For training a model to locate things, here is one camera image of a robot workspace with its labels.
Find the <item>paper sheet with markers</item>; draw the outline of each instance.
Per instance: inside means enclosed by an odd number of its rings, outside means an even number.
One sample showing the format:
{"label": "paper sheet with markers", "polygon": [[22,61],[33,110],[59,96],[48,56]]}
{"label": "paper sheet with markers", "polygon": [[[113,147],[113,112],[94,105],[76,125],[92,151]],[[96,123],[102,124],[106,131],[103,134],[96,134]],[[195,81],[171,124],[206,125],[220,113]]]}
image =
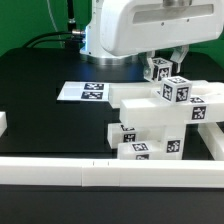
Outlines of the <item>paper sheet with markers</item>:
{"label": "paper sheet with markers", "polygon": [[65,82],[57,100],[62,101],[108,101],[109,83]]}

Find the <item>white border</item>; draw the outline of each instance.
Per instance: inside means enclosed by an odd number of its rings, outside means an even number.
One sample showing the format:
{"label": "white border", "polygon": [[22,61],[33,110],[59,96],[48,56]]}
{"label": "white border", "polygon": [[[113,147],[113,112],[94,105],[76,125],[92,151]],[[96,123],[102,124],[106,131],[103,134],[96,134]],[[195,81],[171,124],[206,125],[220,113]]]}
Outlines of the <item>white border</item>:
{"label": "white border", "polygon": [[0,157],[0,184],[224,188],[224,162]]}

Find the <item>cable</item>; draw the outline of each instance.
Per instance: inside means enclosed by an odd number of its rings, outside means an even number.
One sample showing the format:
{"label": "cable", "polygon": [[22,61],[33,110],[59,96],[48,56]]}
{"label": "cable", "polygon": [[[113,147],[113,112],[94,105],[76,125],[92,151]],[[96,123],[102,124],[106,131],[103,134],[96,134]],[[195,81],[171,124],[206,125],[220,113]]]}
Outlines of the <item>cable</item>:
{"label": "cable", "polygon": [[73,0],[67,0],[67,9],[68,9],[68,30],[72,31],[73,29],[76,29]]}
{"label": "cable", "polygon": [[54,27],[54,30],[55,30],[55,32],[58,32],[58,28],[57,28],[57,25],[55,23],[54,16],[53,16],[53,13],[52,13],[52,10],[51,10],[50,0],[47,0],[47,7],[48,7],[48,13],[49,13],[49,16],[51,18],[51,22],[52,22],[52,25]]}
{"label": "cable", "polygon": [[72,32],[70,32],[70,31],[66,31],[66,32],[65,31],[59,31],[59,32],[45,33],[45,34],[42,34],[42,35],[39,35],[37,37],[32,38],[31,40],[26,42],[22,47],[26,48],[30,44],[35,42],[36,40],[39,40],[39,39],[42,39],[42,38],[45,38],[45,37],[52,37],[52,36],[59,36],[59,35],[69,35],[69,34],[71,35]]}
{"label": "cable", "polygon": [[[64,41],[68,41],[69,39],[46,39],[46,40],[39,40],[37,42],[35,42],[34,44],[32,44],[30,46],[30,48],[33,48],[35,47],[37,44],[40,44],[40,43],[44,43],[44,42],[64,42]],[[72,40],[70,39],[70,41],[72,42],[77,42],[77,43],[80,43],[81,41],[80,40]]]}

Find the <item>cube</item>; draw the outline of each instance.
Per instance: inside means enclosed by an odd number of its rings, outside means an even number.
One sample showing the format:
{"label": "cube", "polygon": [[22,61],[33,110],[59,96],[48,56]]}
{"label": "cube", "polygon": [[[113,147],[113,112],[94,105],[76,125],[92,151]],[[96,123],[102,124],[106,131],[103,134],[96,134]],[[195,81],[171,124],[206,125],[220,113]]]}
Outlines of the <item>cube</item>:
{"label": "cube", "polygon": [[154,71],[153,74],[145,74],[145,79],[154,82],[161,82],[163,78],[170,77],[172,73],[173,63],[163,58],[153,58]]}
{"label": "cube", "polygon": [[192,84],[191,81],[181,76],[163,78],[161,98],[174,104],[187,103],[190,101]]}

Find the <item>stacked blocks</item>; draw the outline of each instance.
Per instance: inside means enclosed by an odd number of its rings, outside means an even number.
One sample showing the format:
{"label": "stacked blocks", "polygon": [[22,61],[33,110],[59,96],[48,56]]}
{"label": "stacked blocks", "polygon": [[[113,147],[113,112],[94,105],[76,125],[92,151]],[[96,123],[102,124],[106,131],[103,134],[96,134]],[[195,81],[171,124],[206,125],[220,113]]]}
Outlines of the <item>stacked blocks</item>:
{"label": "stacked blocks", "polygon": [[149,81],[161,82],[163,78],[170,77],[173,63],[163,58],[153,58],[153,74],[145,75],[144,78]]}
{"label": "stacked blocks", "polygon": [[161,98],[170,103],[187,103],[190,100],[192,82],[180,76],[164,78]]}
{"label": "stacked blocks", "polygon": [[[186,124],[200,124],[199,133],[214,159],[224,160],[224,134],[213,123],[224,121],[224,113],[221,112],[224,111],[224,84],[191,82],[176,76],[163,78],[160,85],[152,84],[148,98],[121,100],[122,124],[134,127],[129,129],[132,135],[134,130],[136,136],[140,130],[145,132],[141,138],[135,136],[134,139],[130,136],[128,139],[131,140],[128,141],[125,140],[124,133],[121,135],[120,132],[120,140],[115,144],[118,145],[118,158],[181,160]],[[115,129],[111,129],[110,133],[115,136]]]}

